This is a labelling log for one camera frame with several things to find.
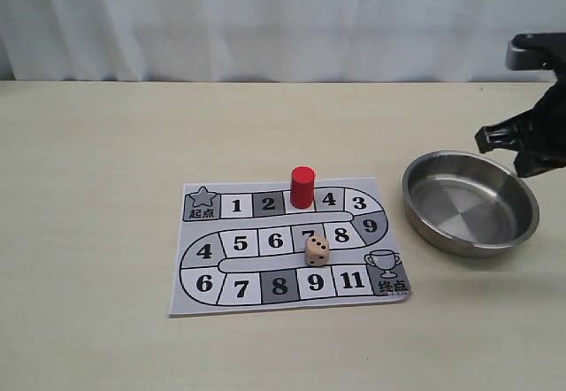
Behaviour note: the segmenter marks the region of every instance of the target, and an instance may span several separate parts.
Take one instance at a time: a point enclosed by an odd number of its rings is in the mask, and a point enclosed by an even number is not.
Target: printed number
[[[212,289],[212,276],[204,274],[196,280],[196,288],[201,292],[208,292]]]
[[[351,289],[351,288],[363,288],[362,278],[360,277],[360,272],[353,272],[352,276],[354,276],[354,281],[356,282],[355,286],[352,286],[350,282],[350,278],[348,276],[348,272],[344,272],[340,275],[344,280],[344,288]]]
[[[365,227],[366,232],[370,233],[378,230],[378,224],[370,218],[363,221],[363,227]]]
[[[336,233],[336,237],[334,239],[336,239],[337,242],[348,242],[350,240],[350,237],[346,233],[346,229],[339,227],[334,232]]]
[[[248,247],[248,243],[246,242],[246,236],[235,236],[233,238],[233,248],[236,251],[243,251]]]
[[[280,234],[272,234],[267,241],[273,248],[281,248],[283,246],[283,240]]]
[[[285,285],[287,281],[285,278],[275,278],[273,280],[273,294],[275,295],[284,295],[287,293],[288,289]]]
[[[307,281],[310,283],[309,288],[313,291],[319,291],[325,285],[325,280],[319,274],[311,274]]]
[[[355,202],[354,208],[356,208],[357,210],[363,210],[365,207],[367,207],[365,199],[363,199],[361,196],[356,196],[352,199],[352,201]]]
[[[322,202],[327,203],[328,205],[336,205],[336,200],[334,199],[332,192],[328,192]]]
[[[273,198],[264,198],[262,203],[264,203],[264,210],[275,210],[275,200]]]
[[[201,256],[203,257],[203,259],[209,259],[210,256],[212,255],[212,251],[210,250],[210,244],[207,243],[206,245],[204,245],[197,253],[197,256]]]
[[[241,287],[238,290],[238,294],[236,295],[237,298],[243,298],[244,297],[244,294],[246,293],[246,288],[248,287],[248,284],[249,284],[249,280],[236,280],[233,283],[234,288]]]

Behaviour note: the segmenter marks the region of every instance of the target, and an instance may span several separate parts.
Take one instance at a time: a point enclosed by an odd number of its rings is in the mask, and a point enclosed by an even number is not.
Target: game board
[[[288,182],[184,186],[171,315],[393,303],[407,274],[373,178],[317,180],[314,203]],[[329,265],[305,263],[312,234]]]

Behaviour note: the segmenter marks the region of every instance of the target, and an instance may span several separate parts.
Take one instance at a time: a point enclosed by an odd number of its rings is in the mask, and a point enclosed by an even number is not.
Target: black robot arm
[[[516,174],[527,178],[566,166],[566,33],[518,34],[510,42],[507,67],[554,71],[556,83],[528,111],[476,133],[479,152],[517,152]]]

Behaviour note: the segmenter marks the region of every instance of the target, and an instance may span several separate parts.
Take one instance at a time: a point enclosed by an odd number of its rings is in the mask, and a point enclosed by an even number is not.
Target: white curtain
[[[566,0],[0,0],[20,80],[547,81],[508,41],[566,31]]]

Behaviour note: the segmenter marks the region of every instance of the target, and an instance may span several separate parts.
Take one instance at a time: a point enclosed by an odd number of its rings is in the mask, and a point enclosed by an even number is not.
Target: bowl rim
[[[472,157],[472,158],[475,158],[475,159],[477,159],[481,162],[488,163],[492,167],[499,169],[503,173],[507,174],[510,178],[512,178],[519,185],[519,187],[523,190],[525,196],[529,200],[529,204],[532,207],[532,218],[531,218],[531,222],[530,222],[529,226],[527,227],[527,229],[522,234],[520,234],[519,236],[517,236],[515,239],[513,239],[511,241],[501,242],[501,243],[479,243],[479,242],[474,242],[474,241],[468,241],[468,240],[462,239],[458,236],[454,236],[452,234],[449,234],[446,231],[438,228],[431,221],[429,221],[429,219],[426,218],[423,215],[423,213],[419,211],[419,209],[417,208],[417,206],[414,204],[414,202],[412,200],[411,193],[409,191],[409,178],[410,178],[410,175],[413,173],[413,171],[415,170],[415,168],[417,166],[421,165],[424,161],[427,161],[431,158],[438,157],[438,156]],[[464,150],[435,150],[435,151],[428,152],[426,154],[423,154],[423,155],[415,158],[407,166],[407,168],[405,169],[405,173],[403,174],[402,192],[403,192],[403,197],[405,199],[405,203],[409,206],[409,208],[413,211],[413,213],[418,216],[419,221],[421,221],[431,231],[440,235],[442,238],[444,238],[446,240],[450,240],[452,242],[457,242],[457,243],[460,243],[462,245],[471,245],[475,249],[497,250],[497,249],[507,249],[507,248],[515,247],[516,245],[519,245],[519,244],[527,241],[534,234],[534,232],[537,230],[537,228],[539,227],[539,222],[540,222],[539,203],[538,203],[535,195],[532,193],[531,189],[526,185],[526,183],[524,183],[524,181],[521,178],[519,178],[513,171],[508,169],[506,166],[504,166],[504,165],[502,165],[502,164],[500,164],[496,161],[493,161],[490,158],[481,157],[478,154],[474,154],[474,153],[467,152],[467,151],[464,151]]]

